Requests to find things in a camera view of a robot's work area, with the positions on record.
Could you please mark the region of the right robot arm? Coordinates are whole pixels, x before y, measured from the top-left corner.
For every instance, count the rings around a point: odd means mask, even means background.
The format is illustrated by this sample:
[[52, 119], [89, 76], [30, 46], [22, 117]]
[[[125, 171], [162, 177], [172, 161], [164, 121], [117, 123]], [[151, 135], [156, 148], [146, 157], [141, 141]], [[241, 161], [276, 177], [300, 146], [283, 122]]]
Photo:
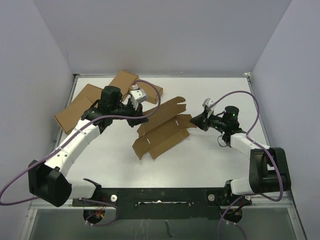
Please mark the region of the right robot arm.
[[222, 116], [212, 115], [207, 107], [191, 118], [190, 123], [203, 131], [210, 128], [221, 133], [225, 144], [238, 150], [249, 159], [248, 177], [233, 179], [229, 188], [222, 192], [223, 200], [232, 205], [241, 195], [262, 195], [265, 193], [286, 192], [291, 189], [291, 178], [283, 148], [272, 148], [257, 141], [249, 140], [240, 128], [239, 109], [229, 105]]

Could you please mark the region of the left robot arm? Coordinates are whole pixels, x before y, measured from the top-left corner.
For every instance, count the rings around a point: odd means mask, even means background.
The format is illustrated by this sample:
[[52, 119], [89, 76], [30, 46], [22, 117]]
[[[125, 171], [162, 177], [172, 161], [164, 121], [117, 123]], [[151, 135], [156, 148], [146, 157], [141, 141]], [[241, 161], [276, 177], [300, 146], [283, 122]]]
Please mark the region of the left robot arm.
[[137, 85], [133, 85], [126, 104], [122, 102], [122, 93], [116, 86], [106, 86], [97, 99], [88, 108], [68, 137], [41, 163], [33, 160], [28, 171], [29, 191], [48, 203], [60, 207], [69, 199], [84, 199], [95, 206], [102, 199], [98, 184], [84, 178], [71, 181], [67, 175], [77, 158], [85, 148], [114, 120], [127, 120], [130, 127], [145, 123], [142, 102], [147, 94]]

